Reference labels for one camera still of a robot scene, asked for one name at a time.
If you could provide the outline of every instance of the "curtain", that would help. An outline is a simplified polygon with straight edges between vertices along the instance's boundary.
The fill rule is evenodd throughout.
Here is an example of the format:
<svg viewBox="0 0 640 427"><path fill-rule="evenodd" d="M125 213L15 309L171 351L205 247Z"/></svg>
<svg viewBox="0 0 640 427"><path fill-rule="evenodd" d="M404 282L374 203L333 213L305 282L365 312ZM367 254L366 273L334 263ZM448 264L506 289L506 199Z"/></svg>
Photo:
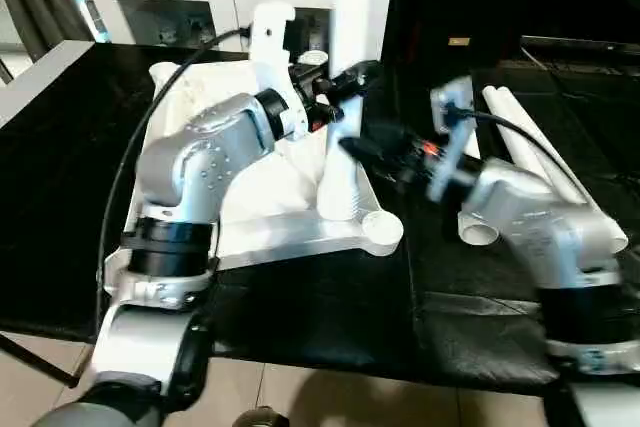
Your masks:
<svg viewBox="0 0 640 427"><path fill-rule="evenodd" d="M93 40L73 0L5 0L33 61L61 41Z"/></svg>

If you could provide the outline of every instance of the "black cloth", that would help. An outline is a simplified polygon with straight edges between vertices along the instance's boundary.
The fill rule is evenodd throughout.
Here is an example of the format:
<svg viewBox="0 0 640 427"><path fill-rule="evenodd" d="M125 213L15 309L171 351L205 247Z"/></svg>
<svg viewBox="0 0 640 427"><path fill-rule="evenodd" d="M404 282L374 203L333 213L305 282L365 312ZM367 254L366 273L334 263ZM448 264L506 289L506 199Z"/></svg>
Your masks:
<svg viewBox="0 0 640 427"><path fill-rule="evenodd" d="M9 286L0 297L0 329L95 339L96 243L111 179L151 100L149 66L186 53L96 45L0 130L6 226L0 260ZM210 54L211 60L238 58ZM393 117L430 135L427 91L409 82L410 74L395 74L367 99L365 123ZM638 86L628 79L576 80L583 81L575 88L637 98ZM477 85L488 82L518 93L601 206L630 232L632 247L622 261L634 280L640 206L636 159L626 150L640 115L633 104L594 98L566 105L552 95L546 74L531 69L476 75ZM602 109L616 115L602 120ZM479 137L486 154L505 155L493 129L482 127ZM109 248L126 216L129 167ZM528 273L500 242L472 248L458 241L451 209L400 197L380 179L373 184L383 206L404 222L398 251L387 258L338 252L219 273L214 355L543 393L557 373L544 357Z"/></svg>

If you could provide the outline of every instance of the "white cylinder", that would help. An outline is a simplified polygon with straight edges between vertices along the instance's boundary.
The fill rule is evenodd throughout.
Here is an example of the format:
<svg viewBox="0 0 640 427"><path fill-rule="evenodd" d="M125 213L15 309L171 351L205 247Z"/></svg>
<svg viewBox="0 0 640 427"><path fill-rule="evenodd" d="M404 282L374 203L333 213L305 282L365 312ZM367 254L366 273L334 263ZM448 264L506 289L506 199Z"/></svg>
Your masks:
<svg viewBox="0 0 640 427"><path fill-rule="evenodd" d="M365 60L368 18L369 0L335 0L331 29L332 77ZM344 118L329 125L325 171L318 187L318 212L330 220L353 219L359 201L356 163L338 142L344 137L360 135L362 99L355 97L340 107Z"/></svg>
<svg viewBox="0 0 640 427"><path fill-rule="evenodd" d="M522 127L538 142L540 142L540 144L555 157L558 163L562 165L563 169L566 170L566 173L577 184L577 188L576 185L567 178L565 173L558 168L558 166L551 162L544 154L537 152L532 148L531 150L534 151L534 154L538 158L540 165L542 165L550 183L552 183L558 192L568 201L574 203L588 203L593 209L601 212L602 209L600 209L594 198L589 194L589 191L584 187L584 185L582 185L578 177L573 173L555 147L553 147L553 144L551 144L549 139L547 139L538 125L529 116L527 111L524 110L522 105L520 105L518 99L516 99L511 91L506 87L500 87L497 92L498 95L502 97L504 104L506 104L506 109L504 110L505 115L501 115L501 117L504 117L514 124ZM618 223L611 217L608 217L608 226L613 239L612 252L617 253L624 250L627 245L629 245L629 238Z"/></svg>
<svg viewBox="0 0 640 427"><path fill-rule="evenodd" d="M475 130L471 133L464 153L470 157L480 159L480 147ZM489 245L498 239L498 231L488 226L482 220L464 212L458 212L458 235L469 245Z"/></svg>
<svg viewBox="0 0 640 427"><path fill-rule="evenodd" d="M511 112L509 104L495 87L489 85L482 89L482 96L484 97L484 100L487 101L489 111L493 115L510 120L514 124L519 124L517 120L514 120L514 114ZM498 130L500 131L500 135L507 146L509 155L511 155L511 158L513 159L513 163L518 167L542 177L548 182L550 180L549 176L540 164L540 161L533 151L533 148L529 145L529 142L506 127L499 126Z"/></svg>

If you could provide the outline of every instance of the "orange light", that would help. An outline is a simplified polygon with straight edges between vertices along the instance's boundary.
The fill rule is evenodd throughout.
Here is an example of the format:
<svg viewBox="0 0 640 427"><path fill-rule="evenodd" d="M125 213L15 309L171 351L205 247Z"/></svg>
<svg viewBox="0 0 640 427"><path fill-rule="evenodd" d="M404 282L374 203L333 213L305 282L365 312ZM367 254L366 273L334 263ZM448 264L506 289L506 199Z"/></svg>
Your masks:
<svg viewBox="0 0 640 427"><path fill-rule="evenodd" d="M438 153L440 152L438 146L432 142L423 142L422 150L425 154L433 156L438 155Z"/></svg>

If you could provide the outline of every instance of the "black cable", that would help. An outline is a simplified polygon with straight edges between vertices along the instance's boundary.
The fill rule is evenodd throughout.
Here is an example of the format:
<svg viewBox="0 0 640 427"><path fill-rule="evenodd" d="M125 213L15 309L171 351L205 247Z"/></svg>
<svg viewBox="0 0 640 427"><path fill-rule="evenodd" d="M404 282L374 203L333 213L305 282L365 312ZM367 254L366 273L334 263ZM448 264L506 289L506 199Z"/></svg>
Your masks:
<svg viewBox="0 0 640 427"><path fill-rule="evenodd" d="M176 81L180 78L182 74L194 63L202 58L204 54L206 54L211 48L220 44L221 42L234 37L236 35L246 36L249 33L249 28L241 27L239 29L230 30L229 32L225 32L224 34L220 34L217 37L214 37L208 42L202 44L198 50L196 50L191 56L187 58L187 60L176 69L176 71L171 74L171 77L167 80L167 82L162 86L158 95L155 96L144 115L136 125L133 134L129 138L129 142L120 158L120 164L118 165L118 170L116 170L116 174L113 177L113 182L111 184L111 189L109 190L109 196L107 197L107 204L104 209L104 216L102 217L102 224L100 226L100 239L98 241L98 272L96 276L96 280L98 283L98 291L97 291L97 305L96 305L96 333L99 331L100 324L102 322L102 289L104 282L104 262L105 262L105 251L106 251L106 243L107 243L107 233L109 230L109 224L111 223L111 218L113 216L114 202L116 193L118 191L118 186L122 181L122 176L124 174L125 165L129 161L130 157L134 152L134 145L136 141L145 130L149 119L158 108L162 100L165 98L171 87L176 83Z"/></svg>
<svg viewBox="0 0 640 427"><path fill-rule="evenodd" d="M509 130L512 130L518 135L524 137L529 143L531 143L540 152L542 152L545 157L547 157L551 162L553 162L553 164L558 169L560 169L560 172L562 172L564 176L567 179L569 179L571 184L575 187L576 191L584 198L585 202L589 203L589 199L587 199L586 195L583 192L583 187L579 185L578 182L575 181L573 176L567 171L564 165L562 165L558 161L556 156L553 153L549 152L549 150L547 150L547 148L544 145L542 145L538 141L538 139L536 139L533 135L531 135L529 132L524 130L522 127L514 124L513 122L509 122L507 119L503 119L502 117L499 117L497 115L487 114L485 112L475 112L471 110L462 110L462 109L450 109L450 111L455 115L457 115L458 117L462 117L462 118L473 117L474 119L478 119L483 122L493 122L494 124L497 124Z"/></svg>

